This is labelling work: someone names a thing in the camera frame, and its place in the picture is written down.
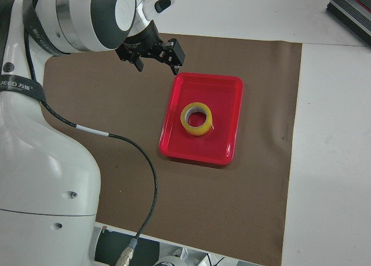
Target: brown paper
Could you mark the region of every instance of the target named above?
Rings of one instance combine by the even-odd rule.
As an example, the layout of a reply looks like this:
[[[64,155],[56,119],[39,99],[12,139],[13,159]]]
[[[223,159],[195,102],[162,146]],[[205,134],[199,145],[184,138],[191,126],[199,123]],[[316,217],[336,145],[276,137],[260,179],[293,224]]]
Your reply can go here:
[[[48,61],[49,105],[67,119],[126,136],[148,152],[159,197],[145,234],[263,265],[280,265],[301,44],[162,35],[177,38],[182,72],[240,77],[245,83],[233,161],[220,169],[174,162],[158,151],[174,76],[144,60],[139,73],[115,52]],[[131,145],[63,125],[101,170],[97,221],[137,231],[152,201],[150,168]]]

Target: roll of tape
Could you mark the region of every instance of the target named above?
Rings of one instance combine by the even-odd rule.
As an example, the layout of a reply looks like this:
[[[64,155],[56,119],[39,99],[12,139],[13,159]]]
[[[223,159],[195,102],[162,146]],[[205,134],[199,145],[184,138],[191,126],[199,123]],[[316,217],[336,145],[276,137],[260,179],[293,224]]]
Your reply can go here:
[[[188,123],[188,119],[190,118],[191,114],[196,112],[205,114],[206,120],[201,126],[193,127]],[[193,136],[202,136],[203,134],[206,134],[213,126],[213,117],[211,115],[211,110],[207,105],[196,102],[191,103],[183,108],[180,115],[180,122],[189,134]]]

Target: white tabletop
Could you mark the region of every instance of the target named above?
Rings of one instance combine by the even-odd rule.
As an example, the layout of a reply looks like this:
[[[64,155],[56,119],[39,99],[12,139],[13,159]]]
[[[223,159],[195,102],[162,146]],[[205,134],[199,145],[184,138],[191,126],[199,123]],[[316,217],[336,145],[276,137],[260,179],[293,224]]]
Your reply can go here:
[[[329,1],[177,0],[156,20],[161,32],[304,43],[283,266],[371,261],[371,50]]]

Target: red tray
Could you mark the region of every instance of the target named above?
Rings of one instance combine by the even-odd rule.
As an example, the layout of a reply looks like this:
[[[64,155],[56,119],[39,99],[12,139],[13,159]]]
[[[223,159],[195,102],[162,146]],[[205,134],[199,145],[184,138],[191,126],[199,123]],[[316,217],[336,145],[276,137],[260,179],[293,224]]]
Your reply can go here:
[[[243,82],[235,76],[181,73],[174,79],[162,128],[159,150],[169,157],[226,165],[234,155]],[[186,132],[180,122],[183,108],[206,104],[213,127],[203,136]]]

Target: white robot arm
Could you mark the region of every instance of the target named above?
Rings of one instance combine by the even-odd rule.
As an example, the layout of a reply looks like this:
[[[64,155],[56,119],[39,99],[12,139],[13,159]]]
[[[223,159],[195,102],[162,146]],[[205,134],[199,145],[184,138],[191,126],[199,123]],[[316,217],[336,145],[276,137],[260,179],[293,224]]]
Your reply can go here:
[[[116,49],[139,71],[150,57],[176,74],[184,53],[152,21],[173,2],[0,0],[0,265],[95,265],[99,168],[45,122],[44,66],[52,56]]]

